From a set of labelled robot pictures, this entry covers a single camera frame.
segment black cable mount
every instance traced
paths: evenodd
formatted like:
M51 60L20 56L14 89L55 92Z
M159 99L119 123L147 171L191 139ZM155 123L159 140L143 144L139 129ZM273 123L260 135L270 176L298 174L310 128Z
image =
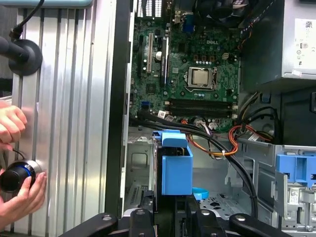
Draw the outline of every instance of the black cable mount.
M34 16L43 5L44 0L40 0L32 12L18 25L10 31L11 42L0 37L0 55L9 59L9 68L19 76L34 74L43 61L40 47L31 40L20 39L24 25Z

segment green motherboard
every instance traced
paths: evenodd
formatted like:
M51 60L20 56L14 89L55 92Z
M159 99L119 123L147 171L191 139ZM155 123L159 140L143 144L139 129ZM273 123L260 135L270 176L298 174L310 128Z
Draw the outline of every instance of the green motherboard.
M189 17L172 24L135 19L130 114L203 118L225 132L236 117L239 31L193 26Z

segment orange wire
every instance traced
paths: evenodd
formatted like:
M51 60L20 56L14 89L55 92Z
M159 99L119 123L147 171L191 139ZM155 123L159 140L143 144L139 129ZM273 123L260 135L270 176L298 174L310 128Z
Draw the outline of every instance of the orange wire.
M182 123L182 124L188 124L188 123L187 123L186 121L184 121L184 120L181 121L181 123ZM229 139L230 143L232 144L233 148L232 148L229 152L224 152L224 153L217 153L217 152L210 152L210 151L208 151L207 149L205 149L204 147L202 147L200 144L198 144L197 142L195 142L195 141L193 140L192 135L187 135L187 138L188 138L188 141L189 141L192 145L194 145L195 147L199 148L200 150L202 150L202 151L204 151L204 152L206 152L206 153L208 153L208 154L210 154L210 155L215 155L215 156L223 156L223 155L224 155L224 156L231 156L231 155L235 154L235 153L238 151L238 142L234 139L234 132L235 132L235 130L238 129L238 128L242 128L242 125L237 125L237 126L234 126L234 127L232 127L232 128L230 129L229 135L228 135L228 139ZM264 139L264 140L270 141L270 139L267 139L267 138L261 136L260 134L258 134L258 133L256 132L256 130L253 129L251 126L246 125L245 128L246 128L247 130L249 130L249 131L255 133L255 134L256 134L257 136L259 136L260 138L262 138L262 139Z

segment ribbed metal panel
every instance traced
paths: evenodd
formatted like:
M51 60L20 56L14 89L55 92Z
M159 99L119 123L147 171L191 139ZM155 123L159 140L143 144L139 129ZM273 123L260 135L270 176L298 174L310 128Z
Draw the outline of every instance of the ribbed metal panel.
M7 231L55 237L104 211L115 12L115 0L98 0L86 10L42 9L26 25L43 64L14 76L12 104L28 119L17 148L47 172L47 198Z

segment cooling fan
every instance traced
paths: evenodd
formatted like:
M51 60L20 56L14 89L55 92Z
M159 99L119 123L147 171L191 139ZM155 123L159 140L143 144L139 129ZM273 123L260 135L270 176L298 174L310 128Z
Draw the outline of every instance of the cooling fan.
M251 10L249 0L196 0L193 12L198 25L237 27Z

